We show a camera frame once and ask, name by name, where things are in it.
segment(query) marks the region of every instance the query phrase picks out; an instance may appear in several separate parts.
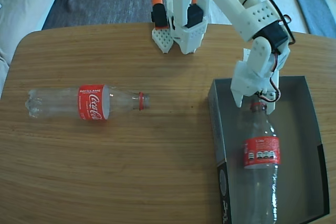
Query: wooden table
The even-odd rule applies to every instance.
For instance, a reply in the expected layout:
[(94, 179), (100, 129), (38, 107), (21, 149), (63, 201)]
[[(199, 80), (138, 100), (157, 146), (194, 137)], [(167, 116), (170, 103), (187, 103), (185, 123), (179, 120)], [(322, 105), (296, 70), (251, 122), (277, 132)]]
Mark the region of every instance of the wooden table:
[[(209, 25), (191, 55), (162, 54), (152, 24), (45, 30), (19, 44), (0, 102), (0, 223), (220, 223), (207, 93), (249, 47)], [(320, 124), (336, 218), (336, 41), (296, 34), (282, 75), (305, 75)], [(106, 123), (30, 119), (33, 88), (110, 83), (151, 109)]]

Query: open box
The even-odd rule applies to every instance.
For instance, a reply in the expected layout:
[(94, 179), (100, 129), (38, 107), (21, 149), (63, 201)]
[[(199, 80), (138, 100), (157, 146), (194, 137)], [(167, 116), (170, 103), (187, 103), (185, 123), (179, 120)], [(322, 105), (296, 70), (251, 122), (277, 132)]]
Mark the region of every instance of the open box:
[[(319, 126), (305, 77), (280, 77), (281, 99), (270, 120), (280, 138), (277, 224), (302, 224), (330, 212), (326, 162)], [(243, 143), (251, 113), (249, 100), (237, 108), (231, 79), (213, 81), (208, 94), (213, 125), (223, 224), (243, 224)]]

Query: white sofa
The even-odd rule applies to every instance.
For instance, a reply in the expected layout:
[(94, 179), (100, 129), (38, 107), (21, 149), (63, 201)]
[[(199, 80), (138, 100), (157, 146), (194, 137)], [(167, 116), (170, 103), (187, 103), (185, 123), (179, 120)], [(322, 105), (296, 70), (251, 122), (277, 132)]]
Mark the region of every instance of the white sofa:
[(55, 0), (0, 0), (0, 97), (19, 42), (41, 30)]

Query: plastic bottle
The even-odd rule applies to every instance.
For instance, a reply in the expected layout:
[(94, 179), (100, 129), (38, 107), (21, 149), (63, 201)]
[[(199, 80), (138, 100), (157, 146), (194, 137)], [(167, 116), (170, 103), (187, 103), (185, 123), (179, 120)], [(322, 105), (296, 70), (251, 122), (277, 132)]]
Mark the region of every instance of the plastic bottle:
[(120, 91), (104, 84), (67, 89), (33, 89), (28, 94), (26, 108), (33, 118), (67, 116), (107, 120), (109, 116), (149, 108), (147, 94)]
[(264, 103), (253, 102), (250, 110), (253, 121), (244, 150), (248, 188), (245, 224), (273, 224), (277, 221), (279, 138), (269, 122)]

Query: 3d-printed robot arm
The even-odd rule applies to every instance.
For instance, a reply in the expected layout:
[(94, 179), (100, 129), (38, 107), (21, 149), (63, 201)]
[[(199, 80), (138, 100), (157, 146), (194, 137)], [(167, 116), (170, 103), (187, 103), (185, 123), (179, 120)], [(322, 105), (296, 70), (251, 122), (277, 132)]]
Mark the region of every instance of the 3d-printed robot arm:
[[(269, 0), (213, 0), (252, 49), (236, 65), (231, 91), (238, 107), (244, 96), (258, 94), (268, 103), (267, 113), (280, 98), (279, 70), (290, 53), (289, 35), (279, 24), (279, 14)], [(184, 54), (200, 45), (208, 23), (209, 0), (167, 0), (170, 36)]]

